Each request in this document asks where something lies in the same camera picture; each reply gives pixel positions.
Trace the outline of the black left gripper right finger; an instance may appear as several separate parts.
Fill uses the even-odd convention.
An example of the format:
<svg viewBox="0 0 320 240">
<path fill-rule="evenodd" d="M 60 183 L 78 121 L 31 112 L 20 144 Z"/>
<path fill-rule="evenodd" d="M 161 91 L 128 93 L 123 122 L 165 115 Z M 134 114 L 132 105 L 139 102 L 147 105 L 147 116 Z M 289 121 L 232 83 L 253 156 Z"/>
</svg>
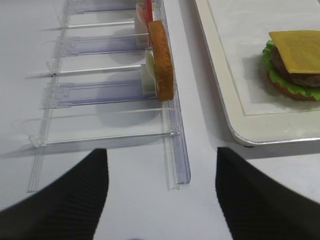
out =
<svg viewBox="0 0 320 240">
<path fill-rule="evenodd" d="M 215 191 L 234 240 L 318 240 L 320 205 L 228 147 L 217 149 Z"/>
</svg>

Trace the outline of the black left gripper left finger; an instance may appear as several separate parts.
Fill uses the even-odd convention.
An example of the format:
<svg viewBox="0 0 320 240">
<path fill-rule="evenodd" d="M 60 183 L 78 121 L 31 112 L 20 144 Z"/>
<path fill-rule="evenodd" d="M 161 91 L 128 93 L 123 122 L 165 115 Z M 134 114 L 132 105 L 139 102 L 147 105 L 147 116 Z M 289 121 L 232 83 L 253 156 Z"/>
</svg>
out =
<svg viewBox="0 0 320 240">
<path fill-rule="evenodd" d="M 98 148 L 32 196 L 0 212 L 2 240 L 92 240 L 109 189 L 108 156 Z"/>
</svg>

